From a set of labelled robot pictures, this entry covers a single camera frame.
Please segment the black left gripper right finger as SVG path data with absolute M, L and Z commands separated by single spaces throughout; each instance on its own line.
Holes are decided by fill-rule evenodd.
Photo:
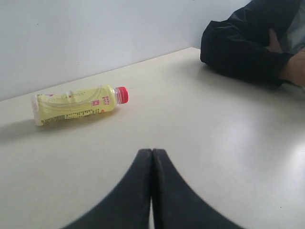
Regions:
M 163 149 L 152 151 L 151 196 L 156 229 L 239 229 L 185 182 Z

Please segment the black sleeved forearm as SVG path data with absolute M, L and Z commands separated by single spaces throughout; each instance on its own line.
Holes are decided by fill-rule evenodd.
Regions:
M 214 71 L 256 84 L 280 85 L 288 53 L 270 51 L 269 25 L 245 21 L 211 21 L 202 35 L 201 61 Z

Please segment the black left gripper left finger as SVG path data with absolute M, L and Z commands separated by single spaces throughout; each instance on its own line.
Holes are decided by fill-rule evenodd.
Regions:
M 94 208 L 66 229 L 148 229 L 152 150 L 141 149 L 126 174 Z

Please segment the person's open bare hand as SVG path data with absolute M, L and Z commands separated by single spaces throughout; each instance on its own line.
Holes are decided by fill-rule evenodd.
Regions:
M 305 87 L 305 49 L 292 56 L 279 74 L 281 80 Z

